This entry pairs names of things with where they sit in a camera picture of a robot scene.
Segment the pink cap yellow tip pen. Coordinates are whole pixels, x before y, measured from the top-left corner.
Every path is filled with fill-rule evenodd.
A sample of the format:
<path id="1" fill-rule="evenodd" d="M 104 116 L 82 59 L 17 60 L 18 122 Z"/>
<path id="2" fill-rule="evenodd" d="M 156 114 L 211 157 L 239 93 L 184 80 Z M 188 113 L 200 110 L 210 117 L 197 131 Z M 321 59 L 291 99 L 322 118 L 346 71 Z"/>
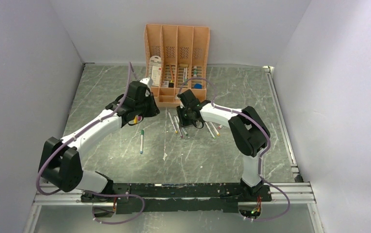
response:
<path id="1" fill-rule="evenodd" d="M 174 129 L 175 133 L 178 133 L 177 128 L 176 128 L 176 124 L 175 124 L 174 119 L 173 119 L 173 117 L 172 117 L 172 115 L 171 115 L 170 112 L 168 112 L 168 116 L 169 116 L 169 119 L 171 121 L 171 124 L 173 126 L 173 129 Z"/>

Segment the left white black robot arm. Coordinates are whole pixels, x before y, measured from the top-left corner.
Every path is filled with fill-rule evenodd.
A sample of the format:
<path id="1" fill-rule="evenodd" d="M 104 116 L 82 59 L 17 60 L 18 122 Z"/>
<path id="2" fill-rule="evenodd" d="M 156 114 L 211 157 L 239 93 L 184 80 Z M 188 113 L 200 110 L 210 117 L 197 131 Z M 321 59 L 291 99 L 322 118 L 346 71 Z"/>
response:
<path id="1" fill-rule="evenodd" d="M 93 192 L 102 202 L 114 195 L 113 181 L 94 171 L 84 171 L 81 157 L 109 134 L 131 125 L 136 116 L 155 117 L 159 109 L 151 92 L 153 81 L 144 78 L 132 81 L 126 94 L 111 102 L 93 120 L 61 139 L 49 138 L 43 146 L 39 178 L 49 181 L 60 191 L 74 189 Z"/>

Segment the green tip pen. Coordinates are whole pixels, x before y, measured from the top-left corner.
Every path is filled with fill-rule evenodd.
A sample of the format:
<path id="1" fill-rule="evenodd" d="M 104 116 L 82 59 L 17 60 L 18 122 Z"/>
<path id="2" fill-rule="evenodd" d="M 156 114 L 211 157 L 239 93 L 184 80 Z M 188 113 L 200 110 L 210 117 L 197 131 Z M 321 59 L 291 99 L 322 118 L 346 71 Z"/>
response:
<path id="1" fill-rule="evenodd" d="M 215 139 L 216 138 L 216 135 L 212 131 L 210 125 L 207 122 L 205 122 L 205 126 L 207 127 L 207 129 L 208 129 L 209 133 L 211 134 L 212 138 Z"/>

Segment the yellow cap purple tip pen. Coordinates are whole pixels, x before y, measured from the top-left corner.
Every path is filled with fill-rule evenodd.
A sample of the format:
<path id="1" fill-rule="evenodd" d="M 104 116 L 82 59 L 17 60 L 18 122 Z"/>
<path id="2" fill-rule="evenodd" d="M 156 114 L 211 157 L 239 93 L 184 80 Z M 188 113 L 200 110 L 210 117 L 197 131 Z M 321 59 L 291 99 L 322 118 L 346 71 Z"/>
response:
<path id="1" fill-rule="evenodd" d="M 177 116 L 176 116 L 176 115 L 174 115 L 174 121 L 175 121 L 176 127 L 177 127 L 177 129 L 178 129 L 178 133 L 179 133 L 179 135 L 180 135 L 180 138 L 183 138 L 183 133 L 182 133 L 182 131 L 181 131 L 181 127 L 180 127 L 180 125 L 179 125 L 179 122 L 178 122 L 178 120 L 177 120 Z"/>

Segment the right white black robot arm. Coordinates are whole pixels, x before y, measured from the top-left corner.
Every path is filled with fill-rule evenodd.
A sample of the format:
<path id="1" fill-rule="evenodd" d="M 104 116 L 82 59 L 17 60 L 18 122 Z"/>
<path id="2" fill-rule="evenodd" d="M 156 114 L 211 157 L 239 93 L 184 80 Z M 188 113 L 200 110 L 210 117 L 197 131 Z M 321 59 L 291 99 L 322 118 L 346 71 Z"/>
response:
<path id="1" fill-rule="evenodd" d="M 181 101 L 177 115 L 182 127 L 216 123 L 230 129 L 236 147 L 244 155 L 241 194 L 245 200 L 253 201 L 264 184 L 261 159 L 271 145 L 270 132 L 256 110 L 251 106 L 233 109 L 209 100 L 200 101 L 191 90 L 177 97 Z"/>

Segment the green cap pen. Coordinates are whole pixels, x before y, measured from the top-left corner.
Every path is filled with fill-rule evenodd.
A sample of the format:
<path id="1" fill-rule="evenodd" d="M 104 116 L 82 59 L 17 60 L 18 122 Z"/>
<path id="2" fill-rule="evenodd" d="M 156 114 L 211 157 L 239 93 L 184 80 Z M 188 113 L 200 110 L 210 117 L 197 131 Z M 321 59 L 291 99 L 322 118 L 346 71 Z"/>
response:
<path id="1" fill-rule="evenodd" d="M 145 139 L 145 132 L 141 130 L 140 132 L 140 154 L 144 153 L 144 139 Z"/>

